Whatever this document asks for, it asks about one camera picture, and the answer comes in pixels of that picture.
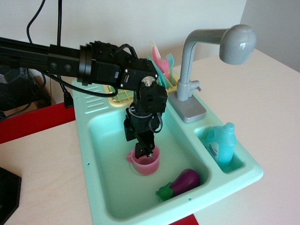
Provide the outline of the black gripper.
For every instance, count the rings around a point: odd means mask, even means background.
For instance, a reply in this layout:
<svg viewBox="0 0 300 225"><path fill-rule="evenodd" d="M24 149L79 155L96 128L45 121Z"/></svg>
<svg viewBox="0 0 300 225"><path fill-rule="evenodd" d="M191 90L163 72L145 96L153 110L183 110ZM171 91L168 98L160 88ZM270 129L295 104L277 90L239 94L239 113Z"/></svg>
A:
<svg viewBox="0 0 300 225"><path fill-rule="evenodd" d="M146 156L153 156L154 134L159 133L162 127L162 113L138 114L133 106L126 109L125 138L127 141L134 139L138 141L135 145L135 158L145 155L144 147L146 147Z"/></svg>

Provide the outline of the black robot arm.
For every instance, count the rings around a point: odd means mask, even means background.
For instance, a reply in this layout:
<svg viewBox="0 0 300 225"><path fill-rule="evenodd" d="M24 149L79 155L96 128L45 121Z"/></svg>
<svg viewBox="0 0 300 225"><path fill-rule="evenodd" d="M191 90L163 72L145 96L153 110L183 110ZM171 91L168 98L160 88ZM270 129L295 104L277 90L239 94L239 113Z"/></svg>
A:
<svg viewBox="0 0 300 225"><path fill-rule="evenodd" d="M137 140L135 156L151 157L154 135L161 131L167 92L157 83L158 73L148 59L138 58L130 45L115 46L96 41L72 49L49 47L2 38L0 62L13 68L31 68L60 82L62 76L74 77L79 83L104 84L119 90L133 91L133 102L124 120L127 141Z"/></svg>

